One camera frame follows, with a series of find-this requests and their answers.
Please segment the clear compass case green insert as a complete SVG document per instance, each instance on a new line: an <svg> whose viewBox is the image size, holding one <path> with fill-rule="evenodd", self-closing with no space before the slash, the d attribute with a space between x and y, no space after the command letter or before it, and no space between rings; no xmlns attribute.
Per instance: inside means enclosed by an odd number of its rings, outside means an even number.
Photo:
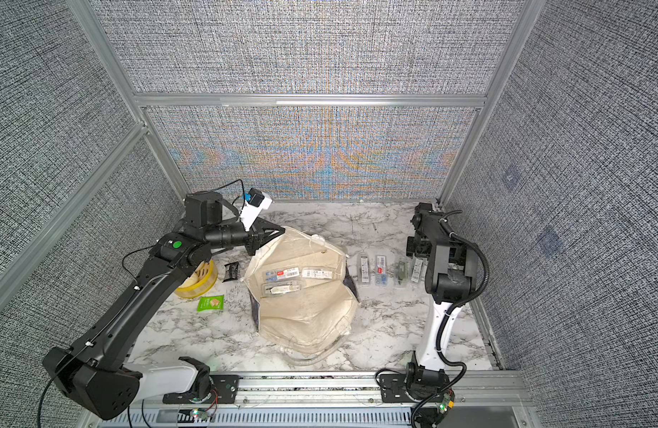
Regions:
<svg viewBox="0 0 658 428"><path fill-rule="evenodd" d="M395 267L394 285L396 288L405 288L407 286L407 260L399 260Z"/></svg>

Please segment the clear compass set case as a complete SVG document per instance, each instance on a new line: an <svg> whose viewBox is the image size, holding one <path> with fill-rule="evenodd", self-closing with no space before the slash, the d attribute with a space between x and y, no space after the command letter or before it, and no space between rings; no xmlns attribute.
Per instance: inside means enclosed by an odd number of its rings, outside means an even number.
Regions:
<svg viewBox="0 0 658 428"><path fill-rule="evenodd" d="M362 255L359 259L360 283L368 285L371 282L369 257Z"/></svg>

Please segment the beige canvas tote bag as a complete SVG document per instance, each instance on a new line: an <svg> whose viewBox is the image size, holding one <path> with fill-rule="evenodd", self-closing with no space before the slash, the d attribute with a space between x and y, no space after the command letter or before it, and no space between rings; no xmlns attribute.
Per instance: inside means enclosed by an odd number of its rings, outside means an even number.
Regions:
<svg viewBox="0 0 658 428"><path fill-rule="evenodd" d="M251 301L251 315L257 333L282 351L290 365L312 366L337 351L346 342L360 306L349 278L348 254L321 235L298 229L285 233L260 248L250 260L243 277ZM264 274L270 270L298 267L300 277L274 283L299 281L299 292L265 297ZM304 279L305 268L330 269L334 280Z"/></svg>

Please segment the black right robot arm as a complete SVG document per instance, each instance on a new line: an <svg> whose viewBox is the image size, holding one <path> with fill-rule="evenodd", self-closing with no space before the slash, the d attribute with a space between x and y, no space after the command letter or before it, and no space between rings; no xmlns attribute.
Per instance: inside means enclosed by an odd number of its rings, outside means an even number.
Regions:
<svg viewBox="0 0 658 428"><path fill-rule="evenodd" d="M414 399L424 399L448 383L446 357L460 301L475 288L478 256L453 239L449 218L453 212L437 212L430 203L414 208L414 235L407 238L407 256L414 259L412 280L422 283L430 298L423 340L407 364L405 386Z"/></svg>

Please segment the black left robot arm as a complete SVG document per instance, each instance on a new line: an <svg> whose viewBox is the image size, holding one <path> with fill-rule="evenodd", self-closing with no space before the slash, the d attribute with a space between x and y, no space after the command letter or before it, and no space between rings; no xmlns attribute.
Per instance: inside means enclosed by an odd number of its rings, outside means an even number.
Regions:
<svg viewBox="0 0 658 428"><path fill-rule="evenodd" d="M217 191L184 199L184 217L148 247L148 256L127 290L68 348L52 348L43 365L50 385L82 408L111 420L136 401L173 394L200 403L212 396L210 368L195 358L154 368L127 365L136 340L168 297L213 255L242 247L253 256L284 234L262 219L272 198L255 188L237 209Z"/></svg>

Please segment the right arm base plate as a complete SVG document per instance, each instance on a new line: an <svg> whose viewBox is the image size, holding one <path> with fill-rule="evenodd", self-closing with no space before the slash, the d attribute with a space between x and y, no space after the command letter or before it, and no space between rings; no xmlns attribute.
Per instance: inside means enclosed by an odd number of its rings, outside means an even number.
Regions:
<svg viewBox="0 0 658 428"><path fill-rule="evenodd" d="M374 375L384 403L416 403L434 394L432 402L455 400L452 388L443 389L450 383L444 371L417 369L414 374L401 373L393 369L380 369Z"/></svg>

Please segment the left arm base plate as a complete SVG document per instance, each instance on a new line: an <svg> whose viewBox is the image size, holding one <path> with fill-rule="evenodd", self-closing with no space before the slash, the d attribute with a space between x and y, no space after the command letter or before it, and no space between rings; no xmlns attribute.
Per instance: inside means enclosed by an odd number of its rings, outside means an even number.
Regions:
<svg viewBox="0 0 658 428"><path fill-rule="evenodd" d="M241 378L236 374L212 374L209 381L204 377L196 380L187 392L165 394L163 404L205 405L234 404Z"/></svg>

